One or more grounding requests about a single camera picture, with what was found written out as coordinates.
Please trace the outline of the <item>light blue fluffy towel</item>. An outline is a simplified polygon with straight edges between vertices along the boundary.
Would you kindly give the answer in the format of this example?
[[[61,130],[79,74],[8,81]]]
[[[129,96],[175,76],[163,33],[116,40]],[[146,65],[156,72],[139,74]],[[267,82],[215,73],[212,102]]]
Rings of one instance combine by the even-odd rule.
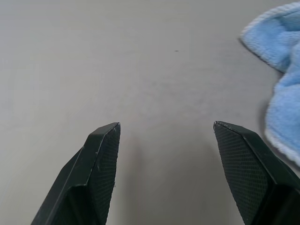
[[[242,44],[283,75],[265,116],[265,136],[300,168],[300,2],[266,11],[241,32]]]

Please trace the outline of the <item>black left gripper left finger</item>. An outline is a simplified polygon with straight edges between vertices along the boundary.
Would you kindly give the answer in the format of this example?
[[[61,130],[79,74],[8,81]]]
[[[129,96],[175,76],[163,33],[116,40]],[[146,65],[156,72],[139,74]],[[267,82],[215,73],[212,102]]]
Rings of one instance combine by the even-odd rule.
[[[31,225],[105,225],[115,185],[120,123],[97,128],[63,166]]]

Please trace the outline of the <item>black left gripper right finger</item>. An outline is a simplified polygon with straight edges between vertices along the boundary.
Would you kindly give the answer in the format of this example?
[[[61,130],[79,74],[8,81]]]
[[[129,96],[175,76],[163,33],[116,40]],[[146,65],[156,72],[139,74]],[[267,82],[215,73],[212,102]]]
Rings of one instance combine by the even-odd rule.
[[[245,225],[300,225],[300,178],[260,136],[215,121],[225,177]]]

